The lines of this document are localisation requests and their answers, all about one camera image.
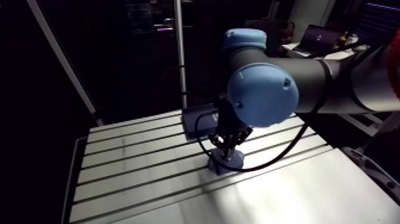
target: laptop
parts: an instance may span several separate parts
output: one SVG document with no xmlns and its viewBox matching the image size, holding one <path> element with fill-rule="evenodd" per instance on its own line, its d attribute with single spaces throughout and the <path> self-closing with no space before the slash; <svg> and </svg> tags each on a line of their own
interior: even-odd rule
<svg viewBox="0 0 400 224">
<path fill-rule="evenodd" d="M 308 25 L 300 44 L 293 50 L 307 54 L 320 54 L 330 51 L 341 33 L 315 25 Z"/>
</svg>

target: blue joint cap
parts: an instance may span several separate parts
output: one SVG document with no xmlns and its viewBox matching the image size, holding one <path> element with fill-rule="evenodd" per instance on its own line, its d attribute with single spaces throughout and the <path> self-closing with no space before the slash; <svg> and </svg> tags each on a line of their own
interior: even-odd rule
<svg viewBox="0 0 400 224">
<path fill-rule="evenodd" d="M 225 33 L 223 49 L 256 47 L 266 49 L 267 34 L 262 30 L 238 28 Z"/>
<path fill-rule="evenodd" d="M 229 79 L 227 98 L 238 118 L 253 127 L 268 127 L 296 109 L 299 91 L 293 78 L 278 66 L 248 64 Z"/>
</svg>

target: laptop screen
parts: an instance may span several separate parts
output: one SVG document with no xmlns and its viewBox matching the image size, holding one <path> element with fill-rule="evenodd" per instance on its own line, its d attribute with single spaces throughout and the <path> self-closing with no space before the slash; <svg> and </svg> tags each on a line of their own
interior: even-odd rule
<svg viewBox="0 0 400 224">
<path fill-rule="evenodd" d="M 301 48 L 326 51 L 333 48 L 340 33 L 324 27 L 309 25 L 301 40 Z"/>
</svg>

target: metal table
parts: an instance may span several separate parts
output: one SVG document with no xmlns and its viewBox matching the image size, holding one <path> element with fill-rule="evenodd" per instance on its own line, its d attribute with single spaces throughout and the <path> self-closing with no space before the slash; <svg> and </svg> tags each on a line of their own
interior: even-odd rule
<svg viewBox="0 0 400 224">
<path fill-rule="evenodd" d="M 245 167 L 272 159 L 303 121 L 254 129 Z M 181 111 L 90 130 L 71 223 L 400 223 L 400 207 L 311 128 L 276 164 L 216 176 Z M 213 146 L 204 141 L 207 148 Z"/>
</svg>

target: metal frame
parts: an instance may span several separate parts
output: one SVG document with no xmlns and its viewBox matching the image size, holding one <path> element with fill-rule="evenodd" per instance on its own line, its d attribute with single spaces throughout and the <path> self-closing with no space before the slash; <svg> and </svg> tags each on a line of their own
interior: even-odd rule
<svg viewBox="0 0 400 224">
<path fill-rule="evenodd" d="M 178 60 L 180 73 L 180 90 L 186 92 L 186 70 L 185 70 L 185 50 L 183 48 L 183 32 L 182 32 L 182 2 L 181 0 L 174 0 L 175 8 L 175 29 L 176 29 L 176 41 L 178 45 Z M 182 107 L 188 107 L 188 99 L 186 95 L 182 95 Z"/>
<path fill-rule="evenodd" d="M 74 85 L 76 91 L 78 92 L 79 96 L 83 100 L 86 108 L 89 110 L 93 118 L 95 119 L 96 123 L 98 126 L 104 125 L 103 121 L 101 119 L 98 119 L 95 117 L 96 113 L 96 107 L 94 103 L 90 100 L 89 94 L 85 91 L 84 87 L 80 83 L 80 80 L 78 79 L 74 69 L 72 68 L 70 62 L 68 61 L 67 57 L 65 56 L 65 53 L 61 49 L 57 38 L 55 37 L 52 29 L 50 28 L 50 25 L 46 21 L 46 18 L 38 5 L 37 0 L 27 0 L 27 3 L 29 5 L 29 8 L 32 10 L 33 15 L 36 18 L 37 23 L 39 23 L 40 28 L 42 29 L 44 35 L 47 38 L 47 41 L 49 42 L 51 48 L 54 51 L 54 54 L 58 58 L 58 61 L 61 63 L 62 67 L 64 68 L 65 73 L 71 80 L 72 84 Z"/>
</svg>

